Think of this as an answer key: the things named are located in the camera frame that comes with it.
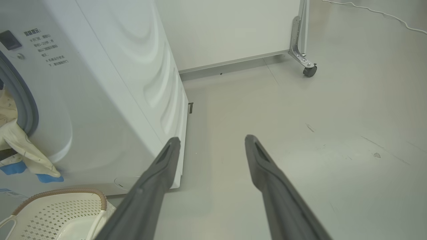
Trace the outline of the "cream perforated laundry basket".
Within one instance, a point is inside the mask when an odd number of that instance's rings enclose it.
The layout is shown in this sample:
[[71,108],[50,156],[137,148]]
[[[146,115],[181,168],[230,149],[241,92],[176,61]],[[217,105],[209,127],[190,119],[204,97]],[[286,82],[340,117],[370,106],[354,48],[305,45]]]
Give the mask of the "cream perforated laundry basket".
[[66,188],[33,195],[0,222],[5,240],[95,240],[116,211],[102,191]]

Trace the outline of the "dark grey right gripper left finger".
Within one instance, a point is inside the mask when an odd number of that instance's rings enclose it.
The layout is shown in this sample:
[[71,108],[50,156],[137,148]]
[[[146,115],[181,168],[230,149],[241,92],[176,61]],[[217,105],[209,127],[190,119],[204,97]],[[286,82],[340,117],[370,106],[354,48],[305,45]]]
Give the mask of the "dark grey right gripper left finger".
[[164,195],[175,179],[179,153],[179,138],[170,138],[95,240],[154,239]]

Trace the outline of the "white front-load washing machine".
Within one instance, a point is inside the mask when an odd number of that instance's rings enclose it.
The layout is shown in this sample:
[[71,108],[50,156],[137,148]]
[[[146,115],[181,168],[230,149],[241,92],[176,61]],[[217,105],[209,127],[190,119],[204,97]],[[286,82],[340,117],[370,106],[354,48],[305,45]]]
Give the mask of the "white front-load washing machine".
[[0,0],[0,90],[63,182],[25,170],[0,188],[30,197],[66,187],[127,193],[172,137],[180,187],[188,98],[155,0]]

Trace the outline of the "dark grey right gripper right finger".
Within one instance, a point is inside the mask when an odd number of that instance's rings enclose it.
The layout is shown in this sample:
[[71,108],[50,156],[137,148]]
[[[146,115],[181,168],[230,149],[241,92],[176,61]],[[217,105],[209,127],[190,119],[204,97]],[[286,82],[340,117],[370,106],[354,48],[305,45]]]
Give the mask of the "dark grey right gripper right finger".
[[255,135],[245,137],[250,175],[262,193],[272,240],[332,240]]

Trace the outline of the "black door lock slot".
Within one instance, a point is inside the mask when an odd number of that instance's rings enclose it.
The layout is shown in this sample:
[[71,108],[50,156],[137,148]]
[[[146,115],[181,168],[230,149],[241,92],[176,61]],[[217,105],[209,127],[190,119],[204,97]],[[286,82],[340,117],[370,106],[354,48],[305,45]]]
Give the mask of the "black door lock slot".
[[0,33],[0,42],[9,51],[22,47],[20,41],[18,41],[10,30]]

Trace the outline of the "cream garment with blue trim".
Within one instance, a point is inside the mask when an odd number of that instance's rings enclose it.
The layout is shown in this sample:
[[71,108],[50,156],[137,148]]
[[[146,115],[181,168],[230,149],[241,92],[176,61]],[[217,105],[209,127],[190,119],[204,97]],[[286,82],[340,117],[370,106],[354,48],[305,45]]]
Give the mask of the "cream garment with blue trim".
[[0,171],[14,175],[29,170],[42,183],[63,182],[50,160],[17,124],[17,105],[6,88],[0,90]]

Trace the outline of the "blue energy label sticker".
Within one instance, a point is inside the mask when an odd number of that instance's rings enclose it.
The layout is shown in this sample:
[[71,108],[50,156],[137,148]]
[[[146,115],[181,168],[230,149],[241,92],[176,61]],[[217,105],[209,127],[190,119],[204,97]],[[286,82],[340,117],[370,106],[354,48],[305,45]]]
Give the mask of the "blue energy label sticker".
[[21,195],[21,194],[18,194],[16,192],[9,190],[9,189],[6,189],[6,188],[3,188],[3,189],[0,188],[0,193],[3,193],[5,195],[12,197],[12,198],[15,198],[15,199],[19,199],[20,201],[25,201],[28,199],[28,197]]

